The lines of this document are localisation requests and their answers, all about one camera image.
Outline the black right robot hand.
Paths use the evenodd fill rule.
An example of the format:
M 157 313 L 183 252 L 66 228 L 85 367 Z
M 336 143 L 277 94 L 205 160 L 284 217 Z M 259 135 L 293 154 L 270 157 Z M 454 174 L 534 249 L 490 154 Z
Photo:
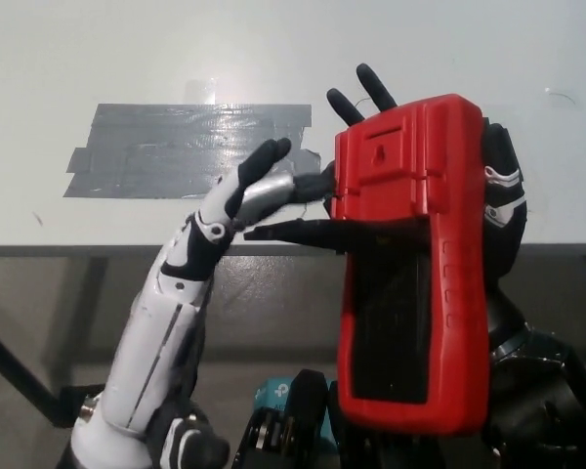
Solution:
M 398 107 L 375 71 L 368 64 L 356 67 L 356 76 L 379 112 Z M 326 99 L 349 126 L 365 120 L 357 107 L 338 89 Z M 507 128 L 484 119 L 482 161 L 485 176 L 482 249 L 486 289 L 496 289 L 517 258 L 527 219 L 523 172 Z

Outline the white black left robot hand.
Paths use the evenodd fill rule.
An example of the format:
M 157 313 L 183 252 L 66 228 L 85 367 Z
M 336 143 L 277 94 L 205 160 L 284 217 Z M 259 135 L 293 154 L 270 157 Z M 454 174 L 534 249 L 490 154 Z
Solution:
M 213 274 L 234 236 L 288 204 L 325 199 L 334 170 L 274 175 L 291 150 L 267 140 L 230 170 L 163 245 L 115 352 L 90 418 L 74 426 L 80 468 L 223 468 L 229 443 L 192 400 Z

